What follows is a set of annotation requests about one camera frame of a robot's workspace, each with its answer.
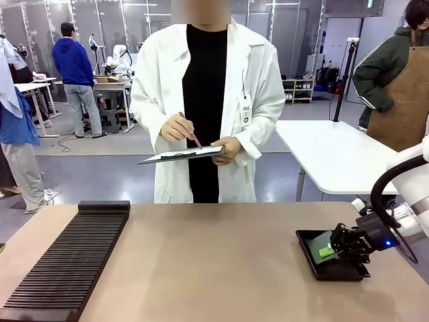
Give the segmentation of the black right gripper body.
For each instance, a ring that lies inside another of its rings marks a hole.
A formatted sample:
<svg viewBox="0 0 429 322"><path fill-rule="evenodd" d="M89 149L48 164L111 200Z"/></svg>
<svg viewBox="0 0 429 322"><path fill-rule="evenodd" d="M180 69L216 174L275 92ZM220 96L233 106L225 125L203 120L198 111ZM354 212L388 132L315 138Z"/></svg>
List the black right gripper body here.
<svg viewBox="0 0 429 322"><path fill-rule="evenodd" d="M400 244L390 227L386 226L376 213L356 219L357 228L363 233L363 241L368 252L381 252Z"/></svg>

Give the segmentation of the person's right hand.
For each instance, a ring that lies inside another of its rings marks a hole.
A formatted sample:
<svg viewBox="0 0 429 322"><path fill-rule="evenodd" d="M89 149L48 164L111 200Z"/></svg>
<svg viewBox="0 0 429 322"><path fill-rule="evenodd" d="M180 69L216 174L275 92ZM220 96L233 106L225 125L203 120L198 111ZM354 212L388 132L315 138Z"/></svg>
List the person's right hand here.
<svg viewBox="0 0 429 322"><path fill-rule="evenodd" d="M194 140L193 123L179 114L172 115L162 126L161 136L169 142Z"/></svg>

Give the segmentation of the person's left hand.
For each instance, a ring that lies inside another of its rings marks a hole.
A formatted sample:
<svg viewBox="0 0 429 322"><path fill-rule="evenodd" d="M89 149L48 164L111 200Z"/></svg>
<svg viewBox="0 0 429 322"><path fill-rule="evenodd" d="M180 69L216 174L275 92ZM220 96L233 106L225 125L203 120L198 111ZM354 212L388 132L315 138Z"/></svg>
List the person's left hand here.
<svg viewBox="0 0 429 322"><path fill-rule="evenodd" d="M223 153L219 156L212 157L212 161L217 166L226 166L230 164L235 156L242 150L239 140L234 137L223 137L211 144L212 147L223 148Z"/></svg>

